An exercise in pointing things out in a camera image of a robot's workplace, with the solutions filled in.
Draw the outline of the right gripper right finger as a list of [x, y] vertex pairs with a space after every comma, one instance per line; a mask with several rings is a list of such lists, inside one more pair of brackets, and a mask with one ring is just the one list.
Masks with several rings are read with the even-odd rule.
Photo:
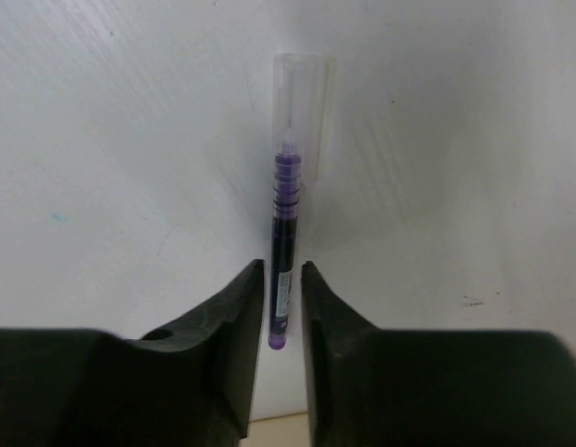
[[314, 446], [573, 446], [576, 359], [539, 331], [386, 330], [301, 270]]

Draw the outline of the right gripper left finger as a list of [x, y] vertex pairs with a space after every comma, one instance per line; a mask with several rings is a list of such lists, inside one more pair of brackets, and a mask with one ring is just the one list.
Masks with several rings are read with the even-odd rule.
[[132, 340], [0, 328], [0, 446], [236, 446], [247, 436], [265, 301], [250, 262]]

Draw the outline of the purple pen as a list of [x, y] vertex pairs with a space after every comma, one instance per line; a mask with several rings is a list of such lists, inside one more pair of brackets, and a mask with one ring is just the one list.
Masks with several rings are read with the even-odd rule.
[[283, 53], [273, 61], [273, 217], [268, 345], [284, 348], [290, 313], [301, 191], [317, 180], [328, 62]]

